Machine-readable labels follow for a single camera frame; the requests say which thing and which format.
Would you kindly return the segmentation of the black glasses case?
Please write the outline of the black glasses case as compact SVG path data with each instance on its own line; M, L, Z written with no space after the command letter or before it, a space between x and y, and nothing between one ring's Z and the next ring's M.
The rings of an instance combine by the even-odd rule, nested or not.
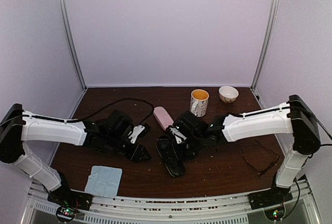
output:
M171 176L184 175L186 169L183 164L182 152L174 138L166 135L160 136L156 141L156 150Z

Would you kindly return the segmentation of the blue cleaning cloth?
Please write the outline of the blue cleaning cloth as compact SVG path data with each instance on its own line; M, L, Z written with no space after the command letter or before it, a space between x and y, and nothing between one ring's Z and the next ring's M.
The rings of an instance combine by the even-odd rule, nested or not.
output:
M118 194L122 177L122 169L94 165L84 189L96 197L114 198Z

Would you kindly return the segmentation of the pink glasses case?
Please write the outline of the pink glasses case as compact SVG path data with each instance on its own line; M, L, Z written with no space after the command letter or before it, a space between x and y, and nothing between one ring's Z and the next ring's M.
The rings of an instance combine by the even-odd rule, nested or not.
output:
M166 109L161 106L157 106L154 108L153 116L164 131L169 126L173 125L174 121L173 121L172 117L169 115L169 113L166 111Z

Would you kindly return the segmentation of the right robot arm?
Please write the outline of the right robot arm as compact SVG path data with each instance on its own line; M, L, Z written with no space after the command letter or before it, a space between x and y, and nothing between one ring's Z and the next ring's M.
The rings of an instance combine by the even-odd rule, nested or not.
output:
M196 139L201 144L232 143L241 139L272 135L292 134L294 143L277 170L266 200L277 204L289 191L295 177L308 158L320 146L320 135L315 114L298 95L278 106L249 113L227 113L206 123L187 111L171 127L178 143Z

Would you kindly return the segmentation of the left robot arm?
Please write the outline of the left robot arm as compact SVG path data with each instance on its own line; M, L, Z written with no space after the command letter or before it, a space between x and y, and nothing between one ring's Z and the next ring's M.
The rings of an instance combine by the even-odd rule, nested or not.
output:
M27 141L67 143L75 146L111 150L132 162L151 159L137 139L149 132L147 124L134 125L126 113L114 110L106 119L57 119L24 111L13 104L1 121L1 162L18 166L39 181L47 193L63 205L70 205L75 195L65 176L46 165L33 153Z

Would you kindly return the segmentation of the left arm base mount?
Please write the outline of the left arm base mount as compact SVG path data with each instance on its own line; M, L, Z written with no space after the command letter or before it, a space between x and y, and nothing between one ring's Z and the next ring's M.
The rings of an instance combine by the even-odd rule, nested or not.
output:
M90 209L93 195L85 192L73 191L65 176L59 172L60 187L54 191L49 191L44 187L44 191L48 194L47 200L59 205L56 210L56 218L61 223L71 222L79 210L88 211Z

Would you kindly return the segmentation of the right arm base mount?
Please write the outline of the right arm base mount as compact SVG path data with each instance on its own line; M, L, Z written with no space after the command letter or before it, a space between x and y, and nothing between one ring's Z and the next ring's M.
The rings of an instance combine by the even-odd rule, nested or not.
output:
M286 216L285 202L293 199L289 188L273 186L268 190L250 193L248 201L251 209L262 209L269 221L281 221Z

